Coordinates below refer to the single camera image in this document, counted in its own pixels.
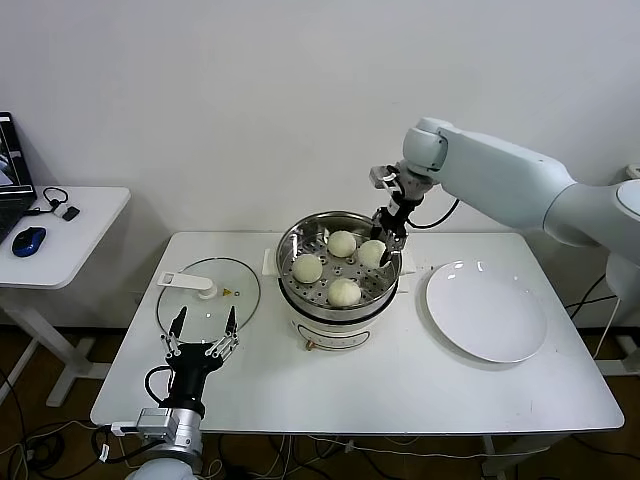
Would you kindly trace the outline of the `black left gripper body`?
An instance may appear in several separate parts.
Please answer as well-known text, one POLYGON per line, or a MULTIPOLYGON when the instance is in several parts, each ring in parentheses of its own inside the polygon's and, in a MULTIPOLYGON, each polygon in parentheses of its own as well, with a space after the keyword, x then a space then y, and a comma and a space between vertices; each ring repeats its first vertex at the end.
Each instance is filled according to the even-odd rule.
POLYGON ((178 354, 167 360, 174 374, 166 398, 167 408, 205 412, 202 395, 207 376, 221 368, 221 357, 213 356, 212 347, 211 343, 183 343, 178 346, 178 354))

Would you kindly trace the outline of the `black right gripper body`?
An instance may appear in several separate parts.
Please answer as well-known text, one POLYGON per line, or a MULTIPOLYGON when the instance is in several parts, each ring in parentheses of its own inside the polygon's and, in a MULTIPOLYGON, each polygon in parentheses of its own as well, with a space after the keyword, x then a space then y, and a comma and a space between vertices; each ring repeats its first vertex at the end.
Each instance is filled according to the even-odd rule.
POLYGON ((374 214, 374 226, 385 235, 406 235, 409 216, 419 205, 419 201, 391 199, 374 214))

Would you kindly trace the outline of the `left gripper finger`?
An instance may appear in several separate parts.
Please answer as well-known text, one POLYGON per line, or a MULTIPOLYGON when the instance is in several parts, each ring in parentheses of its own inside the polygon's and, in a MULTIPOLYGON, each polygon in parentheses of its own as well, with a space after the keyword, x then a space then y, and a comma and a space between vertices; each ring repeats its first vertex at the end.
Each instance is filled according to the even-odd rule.
POLYGON ((170 359, 180 354, 179 337, 182 332, 186 316, 187 307, 183 306, 178 315, 172 320, 168 332, 161 335, 161 341, 164 343, 166 350, 166 359, 170 359))
POLYGON ((231 307, 225 324, 224 335, 213 342, 212 346, 205 351, 205 355, 221 362, 226 361, 239 344, 238 324, 236 320, 236 309, 231 307))

